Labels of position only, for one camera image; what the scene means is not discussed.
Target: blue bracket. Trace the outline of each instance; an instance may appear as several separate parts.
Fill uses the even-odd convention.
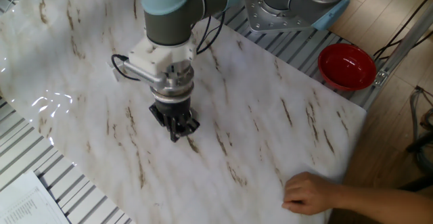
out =
[[[329,12],[321,16],[313,25],[317,30],[328,29],[344,13],[349,6],[350,0],[341,0]]]

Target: paper sheet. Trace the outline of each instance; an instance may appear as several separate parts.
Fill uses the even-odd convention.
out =
[[[0,224],[69,224],[60,207],[29,171],[0,192]]]

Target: human hand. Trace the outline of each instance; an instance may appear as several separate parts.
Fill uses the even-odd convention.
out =
[[[311,173],[298,174],[287,181],[281,207],[306,215],[335,208],[340,187]]]

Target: finger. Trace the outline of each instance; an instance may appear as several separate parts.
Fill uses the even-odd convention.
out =
[[[290,189],[296,189],[299,187],[302,187],[302,181],[292,181],[290,183],[286,183],[286,187],[284,188],[284,190],[288,191]]]
[[[286,182],[286,187],[293,186],[293,185],[300,185],[306,177],[308,177],[307,172],[299,173],[297,175],[294,175],[289,181]]]
[[[309,207],[304,204],[299,204],[295,202],[284,202],[281,207],[283,207],[284,209],[288,209],[293,213],[309,215]]]
[[[289,189],[285,192],[284,195],[284,202],[291,202],[291,201],[303,201],[307,197],[307,194],[304,189],[301,187],[295,188],[295,189]]]

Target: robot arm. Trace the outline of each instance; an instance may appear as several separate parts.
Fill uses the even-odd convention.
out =
[[[196,56],[191,27],[203,18],[225,11],[238,1],[141,0],[145,11],[146,37],[130,51],[129,58],[118,56],[122,61],[112,60],[113,67],[120,74],[122,68],[128,73],[126,77],[150,86],[155,97],[150,111],[161,126],[168,129],[173,142],[193,133],[200,126],[190,109],[194,86],[191,61]],[[313,25],[315,28],[327,28],[335,22],[335,16],[340,15],[335,12],[335,6],[341,0],[263,1],[272,12],[296,12],[311,24],[325,17],[325,22],[320,22],[321,26]]]

